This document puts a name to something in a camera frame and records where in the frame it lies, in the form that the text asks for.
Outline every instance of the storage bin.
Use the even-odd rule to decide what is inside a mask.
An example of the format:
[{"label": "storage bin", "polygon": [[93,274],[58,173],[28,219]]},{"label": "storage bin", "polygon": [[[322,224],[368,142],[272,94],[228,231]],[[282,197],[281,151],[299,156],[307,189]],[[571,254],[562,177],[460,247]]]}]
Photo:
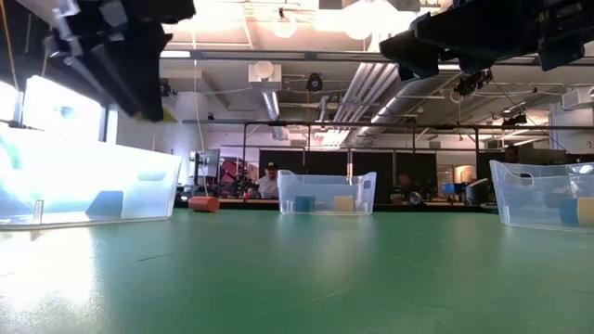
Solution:
[{"label": "storage bin", "polygon": [[376,173],[349,177],[296,175],[290,171],[278,171],[280,211],[309,214],[372,214],[376,177]]},{"label": "storage bin", "polygon": [[588,223],[584,207],[580,224],[562,220],[562,216],[577,216],[563,211],[568,199],[594,198],[594,163],[577,163],[559,166],[535,166],[490,161],[493,185],[501,223],[568,231],[594,232]]},{"label": "storage bin", "polygon": [[0,229],[171,216],[181,158],[0,130]]}]

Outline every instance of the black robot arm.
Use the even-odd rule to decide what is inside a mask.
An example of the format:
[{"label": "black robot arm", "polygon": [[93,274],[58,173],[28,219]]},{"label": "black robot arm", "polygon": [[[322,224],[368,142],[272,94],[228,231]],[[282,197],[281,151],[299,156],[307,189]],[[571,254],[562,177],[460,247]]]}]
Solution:
[{"label": "black robot arm", "polygon": [[436,75],[440,60],[457,58],[474,74],[532,53],[548,71],[583,57],[584,43],[593,39],[592,0],[472,0],[418,18],[380,50],[404,68],[405,80]]},{"label": "black robot arm", "polygon": [[45,46],[125,113],[159,122],[159,59],[172,39],[161,25],[195,13],[192,0],[64,0]]}]

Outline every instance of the green table surface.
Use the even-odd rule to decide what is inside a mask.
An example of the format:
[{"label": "green table surface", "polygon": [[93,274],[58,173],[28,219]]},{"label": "green table surface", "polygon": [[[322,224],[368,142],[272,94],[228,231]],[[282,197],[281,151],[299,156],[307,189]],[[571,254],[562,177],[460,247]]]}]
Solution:
[{"label": "green table surface", "polygon": [[188,210],[5,232],[0,333],[594,333],[594,235]]}]

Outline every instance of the laboratory room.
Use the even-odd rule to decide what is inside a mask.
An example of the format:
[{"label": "laboratory room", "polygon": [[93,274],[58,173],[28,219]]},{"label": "laboratory room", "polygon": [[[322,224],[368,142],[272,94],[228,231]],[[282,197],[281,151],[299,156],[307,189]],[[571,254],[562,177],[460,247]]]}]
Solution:
[{"label": "laboratory room", "polygon": [[0,9],[0,333],[594,333],[591,0]]}]

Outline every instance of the orange cylinder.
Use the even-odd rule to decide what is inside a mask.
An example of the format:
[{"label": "orange cylinder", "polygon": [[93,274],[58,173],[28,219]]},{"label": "orange cylinder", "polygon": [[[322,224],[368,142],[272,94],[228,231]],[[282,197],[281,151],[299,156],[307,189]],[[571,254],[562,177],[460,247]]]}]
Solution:
[{"label": "orange cylinder", "polygon": [[194,196],[189,199],[187,206],[195,212],[216,212],[221,202],[214,197]]}]

